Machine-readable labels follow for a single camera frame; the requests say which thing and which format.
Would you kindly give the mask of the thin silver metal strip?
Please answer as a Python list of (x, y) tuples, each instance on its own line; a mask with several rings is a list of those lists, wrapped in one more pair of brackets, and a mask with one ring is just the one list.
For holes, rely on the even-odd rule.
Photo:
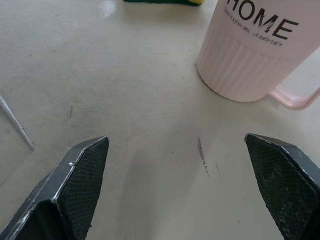
[(17, 118), (12, 113), (11, 109), (9, 108), (8, 104), (6, 103), (5, 99), (0, 95), (0, 107), (4, 111), (4, 113), (7, 115), (7, 117), (10, 119), (12, 124), (15, 126), (16, 130), (20, 133), (24, 141), (27, 143), (27, 145), (34, 150), (34, 146), (28, 136), (26, 135), (24, 129), (22, 128), (21, 124), (17, 120)]

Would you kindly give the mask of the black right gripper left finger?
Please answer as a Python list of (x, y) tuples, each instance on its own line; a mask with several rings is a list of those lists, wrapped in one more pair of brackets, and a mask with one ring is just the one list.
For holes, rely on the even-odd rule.
[(85, 240), (101, 193), (109, 138), (71, 147), (28, 195), (0, 240)]

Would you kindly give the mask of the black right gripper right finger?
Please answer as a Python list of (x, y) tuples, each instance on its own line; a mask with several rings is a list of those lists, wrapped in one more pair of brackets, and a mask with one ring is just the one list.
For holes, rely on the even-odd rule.
[(320, 167), (299, 147), (248, 133), (259, 192), (284, 240), (320, 240)]

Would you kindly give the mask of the pink ribbed HOME mug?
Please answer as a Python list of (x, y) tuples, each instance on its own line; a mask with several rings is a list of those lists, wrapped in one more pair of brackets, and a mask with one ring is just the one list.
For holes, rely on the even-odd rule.
[(291, 110), (320, 97), (282, 81), (320, 48), (320, 0), (218, 0), (196, 60), (204, 83), (236, 102), (271, 96)]

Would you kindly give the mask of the green and yellow sponge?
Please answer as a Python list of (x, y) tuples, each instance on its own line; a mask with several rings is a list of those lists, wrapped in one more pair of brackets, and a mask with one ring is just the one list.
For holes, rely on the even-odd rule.
[(149, 3), (149, 4), (179, 4), (188, 6), (200, 6), (205, 0), (123, 0), (128, 3)]

